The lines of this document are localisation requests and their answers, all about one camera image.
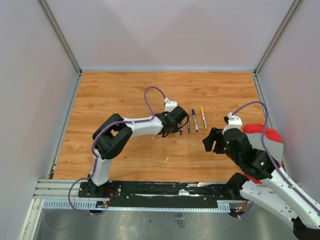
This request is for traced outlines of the blue gel pen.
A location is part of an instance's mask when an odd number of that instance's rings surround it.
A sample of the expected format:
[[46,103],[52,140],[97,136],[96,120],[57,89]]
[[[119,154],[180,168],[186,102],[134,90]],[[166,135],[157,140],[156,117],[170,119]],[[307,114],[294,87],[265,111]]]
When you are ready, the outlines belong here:
[[190,134],[191,133],[191,127],[190,127],[190,119],[189,118],[187,119],[186,125],[187,125],[187,133]]

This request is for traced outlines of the white pen with lettering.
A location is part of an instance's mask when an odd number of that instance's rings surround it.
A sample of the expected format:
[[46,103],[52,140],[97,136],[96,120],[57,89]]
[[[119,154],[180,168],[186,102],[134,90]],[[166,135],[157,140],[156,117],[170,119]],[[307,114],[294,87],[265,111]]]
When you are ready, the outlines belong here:
[[197,118],[195,115],[192,115],[193,117],[193,122],[194,122],[194,126],[195,126],[195,131],[196,132],[199,132],[199,126],[198,126],[198,123],[197,123]]

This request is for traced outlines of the white marker yellow end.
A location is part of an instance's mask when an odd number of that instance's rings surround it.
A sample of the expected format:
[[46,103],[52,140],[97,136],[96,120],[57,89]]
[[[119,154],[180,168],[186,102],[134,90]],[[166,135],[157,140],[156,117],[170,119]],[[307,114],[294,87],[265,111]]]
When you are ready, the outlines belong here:
[[207,122],[206,122],[206,118],[205,118],[204,112],[201,112],[201,115],[202,115],[202,120],[203,120],[204,129],[207,129]]

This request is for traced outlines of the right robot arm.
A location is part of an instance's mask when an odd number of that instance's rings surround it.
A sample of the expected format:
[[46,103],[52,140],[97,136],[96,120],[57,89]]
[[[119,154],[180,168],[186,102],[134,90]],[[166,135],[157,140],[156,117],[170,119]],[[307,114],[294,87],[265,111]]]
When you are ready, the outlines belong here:
[[283,149],[281,143],[267,139],[275,147],[275,152],[268,154],[261,134],[215,127],[202,142],[207,152],[227,155],[243,171],[227,182],[230,199],[242,197],[259,205],[285,222],[299,240],[320,238],[320,204],[280,166],[276,158]]

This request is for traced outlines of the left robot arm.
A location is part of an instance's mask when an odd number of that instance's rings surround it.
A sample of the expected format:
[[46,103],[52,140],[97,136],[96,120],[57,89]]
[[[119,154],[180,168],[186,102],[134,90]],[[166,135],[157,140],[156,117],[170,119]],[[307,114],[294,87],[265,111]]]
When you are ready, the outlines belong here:
[[181,106],[144,118],[112,114],[92,135],[93,167],[86,182],[81,183],[78,196],[105,198],[107,193],[112,193],[113,187],[109,183],[111,165],[130,139],[147,135],[165,138],[179,132],[184,126],[183,121],[188,120],[189,115]]

